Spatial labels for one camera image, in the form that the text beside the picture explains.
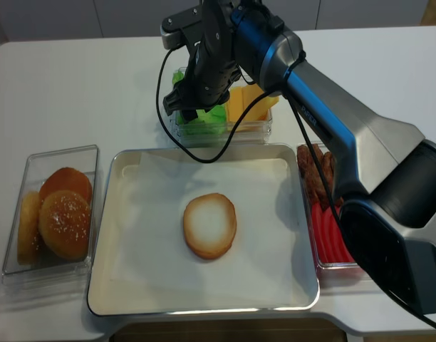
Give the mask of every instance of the clear plastic container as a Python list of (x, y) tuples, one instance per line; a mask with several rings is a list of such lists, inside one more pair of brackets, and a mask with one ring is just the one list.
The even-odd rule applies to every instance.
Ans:
[[(14, 221), (12, 223), (9, 243), (2, 270), (3, 285), (13, 289), (32, 289), (51, 284), (85, 278), (90, 272), (92, 257), (97, 237), (97, 211), (99, 205), (96, 191), (98, 146), (71, 148), (54, 152), (39, 153), (28, 157), (22, 180), (19, 199), (17, 201)], [(73, 167), (83, 172), (93, 187), (93, 199), (90, 205), (91, 220), (88, 240), (88, 252), (83, 260), (66, 261), (56, 256), (48, 247), (43, 246), (39, 260), (34, 265), (20, 265), (17, 262), (17, 238), (19, 233), (20, 206), (22, 198), (29, 191), (39, 191), (41, 185), (56, 170), (62, 167)]]
[[(312, 143), (318, 144), (321, 151), (323, 151), (323, 152), (328, 151), (327, 147), (322, 142), (312, 142)], [(307, 220), (307, 224), (308, 224), (308, 230), (310, 233), (311, 248), (313, 250), (313, 257), (316, 260), (316, 264), (318, 265), (318, 267), (321, 269), (356, 269), (356, 268), (359, 269), (360, 267), (355, 262), (325, 263), (325, 262), (321, 261), (321, 259), (319, 258), (319, 253), (318, 253), (318, 246), (317, 246), (318, 242), (316, 241), (315, 234), (313, 232), (313, 225), (312, 225), (312, 220), (311, 220), (311, 206), (310, 206), (310, 202), (308, 200), (308, 196), (306, 194), (305, 182), (304, 182), (303, 178), (301, 178), (301, 189), (302, 189), (303, 205), (305, 207), (306, 220)]]
[[(240, 78), (231, 88), (246, 86)], [(180, 112), (170, 117), (171, 132), (186, 147), (221, 146), (225, 144), (235, 123), (179, 123)], [(269, 110), (267, 120), (243, 121), (232, 137), (231, 143), (266, 144), (269, 141), (272, 125), (272, 112)]]

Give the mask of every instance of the sliced tomato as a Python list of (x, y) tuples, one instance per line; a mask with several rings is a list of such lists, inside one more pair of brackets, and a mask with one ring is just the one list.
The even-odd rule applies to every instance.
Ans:
[(318, 251), (318, 258), (323, 263), (329, 262), (326, 256), (326, 250), (321, 238), (321, 220), (323, 216), (323, 210), (319, 203), (316, 203), (311, 208), (311, 225), (313, 226), (313, 235), (315, 237), (316, 250)]
[[(335, 207), (335, 209), (338, 214), (340, 208)], [(332, 217), (329, 229), (331, 230), (332, 245), (336, 256), (336, 260), (334, 262), (353, 262), (354, 260), (346, 249), (345, 242), (343, 241), (337, 222), (333, 218), (332, 211), (330, 208), (328, 210), (331, 212)]]
[(327, 210), (323, 213), (323, 218), (321, 220), (321, 237), (324, 243), (324, 247), (326, 250), (326, 256), (328, 262), (337, 262), (339, 256), (336, 253), (337, 248), (333, 243), (333, 223), (334, 218), (332, 215), (331, 208), (327, 208)]

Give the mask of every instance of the toasted bun bottom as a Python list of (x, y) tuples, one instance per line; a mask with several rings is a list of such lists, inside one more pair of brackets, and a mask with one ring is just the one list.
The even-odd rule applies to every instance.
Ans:
[(237, 231), (235, 208), (221, 194), (194, 198), (183, 214), (188, 247), (203, 259), (216, 259), (231, 248)]

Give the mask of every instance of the bun slice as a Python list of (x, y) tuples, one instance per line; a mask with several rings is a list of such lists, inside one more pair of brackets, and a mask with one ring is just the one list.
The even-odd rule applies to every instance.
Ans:
[(31, 265), (38, 261), (41, 235), (38, 231), (41, 199), (37, 191), (25, 195), (20, 206), (20, 225), (17, 239), (17, 262)]
[(42, 204), (39, 232), (47, 247), (60, 258), (83, 259), (88, 250), (90, 206), (75, 192), (54, 192)]
[(44, 184), (42, 184), (41, 190), (39, 190), (41, 202), (43, 202), (47, 196), (59, 190), (73, 191), (79, 194), (88, 204), (91, 203), (93, 197), (93, 188), (88, 177), (72, 167), (63, 167), (62, 169), (56, 170)]
[(188, 247), (203, 259), (217, 259), (231, 248), (237, 230), (235, 208), (221, 194), (194, 198), (183, 214)]

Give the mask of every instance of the bottom bun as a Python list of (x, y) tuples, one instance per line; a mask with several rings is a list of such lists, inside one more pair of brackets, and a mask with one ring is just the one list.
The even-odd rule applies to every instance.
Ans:
[(237, 231), (235, 208), (221, 194), (194, 198), (183, 214), (183, 234), (188, 247), (203, 259), (216, 259), (232, 246)]
[(31, 265), (38, 261), (42, 238), (38, 231), (39, 193), (31, 191), (25, 195), (20, 206), (20, 225), (17, 239), (17, 262)]

